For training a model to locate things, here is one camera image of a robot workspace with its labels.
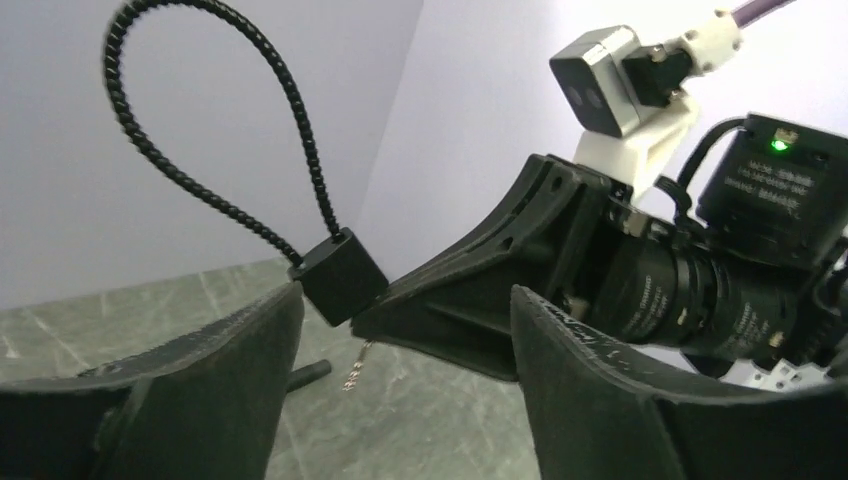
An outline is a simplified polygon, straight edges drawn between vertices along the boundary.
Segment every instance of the gray table surface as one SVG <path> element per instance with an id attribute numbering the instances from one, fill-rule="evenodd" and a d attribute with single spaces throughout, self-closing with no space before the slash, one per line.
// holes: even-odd
<path id="1" fill-rule="evenodd" d="M 271 260 L 0 312 L 0 381 L 72 376 L 196 330 L 288 281 Z M 268 479 L 539 478 L 521 393 L 413 352 L 370 349 L 307 310 L 297 365 L 333 373 L 286 398 Z"/>

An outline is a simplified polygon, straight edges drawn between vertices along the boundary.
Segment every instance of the gray wall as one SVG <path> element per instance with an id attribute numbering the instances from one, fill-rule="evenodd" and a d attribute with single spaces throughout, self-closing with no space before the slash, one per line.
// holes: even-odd
<path id="1" fill-rule="evenodd" d="M 352 223 L 422 0 L 229 3 L 289 64 Z M 276 254 L 126 142 L 99 65 L 117 5 L 0 1 L 0 309 Z M 325 237 L 288 104 L 238 32 L 197 11 L 157 11 L 125 60 L 131 101 L 167 156 L 296 247 Z"/>
<path id="2" fill-rule="evenodd" d="M 689 24 L 676 19 L 713 7 L 712 0 L 426 3 L 358 235 L 392 279 L 427 261 L 489 213 L 529 154 L 573 152 L 581 128 L 548 70 L 551 55 L 586 30 L 619 23 L 661 40 Z M 667 173 L 676 174 L 710 126 L 748 111 L 848 133 L 848 71 L 837 60 L 848 46 L 840 34 L 846 22 L 848 2 L 819 0 L 750 28 L 733 63 L 689 83 L 703 115 Z M 696 193 L 716 160 L 696 177 Z M 661 195 L 641 206 L 671 213 Z"/>

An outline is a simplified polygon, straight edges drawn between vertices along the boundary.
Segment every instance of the white object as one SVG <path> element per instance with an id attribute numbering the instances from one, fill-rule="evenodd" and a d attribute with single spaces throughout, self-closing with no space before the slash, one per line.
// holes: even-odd
<path id="1" fill-rule="evenodd" d="M 685 91 L 624 138 L 585 131 L 573 162 L 633 187 L 632 202 L 648 191 L 698 119 L 700 108 Z"/>
<path id="2" fill-rule="evenodd" d="M 685 50 L 692 57 L 692 75 L 702 76 L 727 63 L 742 46 L 742 30 L 729 10 L 718 9 L 696 28 L 670 40 L 667 47 Z"/>
<path id="3" fill-rule="evenodd" d="M 827 370 L 815 364 L 796 367 L 781 360 L 771 372 L 755 369 L 742 385 L 770 392 L 792 392 L 829 382 Z"/>

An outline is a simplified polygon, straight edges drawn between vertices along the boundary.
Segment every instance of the braided cable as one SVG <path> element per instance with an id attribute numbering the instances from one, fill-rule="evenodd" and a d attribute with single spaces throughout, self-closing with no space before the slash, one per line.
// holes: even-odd
<path id="1" fill-rule="evenodd" d="M 210 13 L 234 27 L 247 37 L 248 40 L 250 40 L 250 43 L 259 50 L 262 57 L 274 71 L 280 86 L 283 87 L 283 91 L 286 94 L 286 98 L 288 99 L 292 113 L 294 114 L 294 119 L 303 145 L 303 151 L 306 154 L 306 164 L 309 167 L 309 176 L 312 180 L 312 186 L 315 191 L 315 198 L 318 201 L 318 208 L 321 211 L 321 216 L 324 219 L 327 230 L 330 232 L 331 238 L 334 241 L 341 241 L 344 239 L 344 235 L 341 232 L 338 221 L 336 220 L 333 212 L 332 205 L 330 204 L 330 198 L 327 194 L 327 186 L 324 182 L 324 176 L 321 171 L 321 163 L 318 158 L 318 149 L 315 146 L 314 134 L 297 85 L 295 84 L 285 62 L 283 62 L 280 57 L 280 54 L 274 46 L 271 45 L 265 35 L 263 35 L 262 32 L 260 32 L 259 29 L 247 18 L 242 16 L 230 6 L 218 0 L 132 0 L 121 6 L 112 18 L 111 25 L 109 26 L 103 43 L 103 79 L 116 119 L 118 123 L 120 123 L 124 134 L 126 134 L 129 141 L 135 145 L 139 153 L 144 155 L 144 157 L 147 158 L 147 160 L 156 167 L 156 169 L 162 172 L 165 177 L 179 185 L 183 190 L 187 191 L 197 199 L 238 222 L 240 225 L 270 243 L 286 258 L 288 258 L 295 267 L 298 267 L 303 263 L 303 259 L 285 239 L 274 233 L 262 222 L 256 220 L 240 208 L 216 195 L 214 192 L 204 187 L 185 172 L 177 168 L 156 148 L 153 142 L 150 141 L 147 134 L 144 130 L 142 130 L 141 125 L 139 125 L 132 113 L 129 101 L 127 100 L 127 95 L 124 92 L 124 84 L 121 78 L 121 57 L 129 29 L 139 18 L 142 17 L 142 15 L 147 12 L 161 7 L 179 5 L 193 7 Z"/>

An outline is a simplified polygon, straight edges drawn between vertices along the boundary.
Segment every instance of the black block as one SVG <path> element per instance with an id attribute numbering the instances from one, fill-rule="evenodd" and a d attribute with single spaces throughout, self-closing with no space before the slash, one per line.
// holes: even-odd
<path id="1" fill-rule="evenodd" d="M 303 264 L 289 269 L 306 297 L 333 327 L 362 312 L 389 286 L 380 267 L 349 228 L 344 240 L 324 240 L 303 257 Z"/>

